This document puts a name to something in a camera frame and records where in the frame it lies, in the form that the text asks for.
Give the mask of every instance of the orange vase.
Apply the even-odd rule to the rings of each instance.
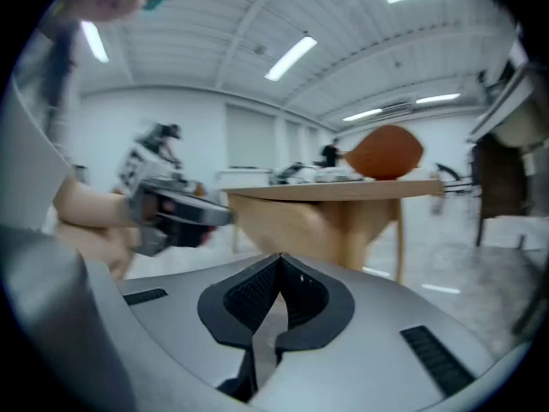
[[[422,155],[423,147],[412,133],[396,125],[384,125],[346,153],[345,160],[365,177],[396,180],[412,171]]]

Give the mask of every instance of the floor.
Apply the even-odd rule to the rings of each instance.
[[[535,326],[531,327],[519,338],[510,332],[539,275],[516,249],[521,234],[526,234],[525,248],[540,257],[545,255],[546,245],[529,232],[528,225],[500,217],[486,222],[483,244],[475,247],[474,201],[449,197],[441,215],[431,214],[432,205],[429,197],[404,201],[404,285],[462,322],[500,358],[535,331]],[[170,249],[156,258],[139,257],[127,278],[214,267],[258,253],[243,235],[238,254],[232,254],[231,230],[223,227],[198,249]],[[394,226],[389,226],[373,244],[365,262],[366,273],[394,279],[395,232]],[[259,385],[275,368],[275,338],[286,327],[286,306],[279,297],[254,337]]]

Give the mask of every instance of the black rubber pad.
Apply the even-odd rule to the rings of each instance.
[[[474,381],[467,369],[424,325],[403,330],[401,334],[445,396],[456,394]]]
[[[135,304],[142,304],[143,302],[163,298],[167,295],[168,293],[166,293],[164,289],[154,288],[153,290],[147,290],[145,292],[126,294],[124,299],[129,306],[134,306]]]

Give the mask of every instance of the desk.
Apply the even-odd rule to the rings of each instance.
[[[439,180],[393,180],[225,189],[238,230],[263,253],[287,252],[362,271],[368,245],[396,221],[397,272],[404,271],[405,197],[439,195]]]

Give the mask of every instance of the ceiling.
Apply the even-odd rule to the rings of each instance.
[[[420,97],[460,92],[453,106],[480,104],[476,75],[495,82],[514,41],[489,0],[172,0],[98,28],[110,62],[83,49],[84,94],[203,88],[337,130],[346,116]],[[265,79],[305,32],[318,44],[278,82]]]

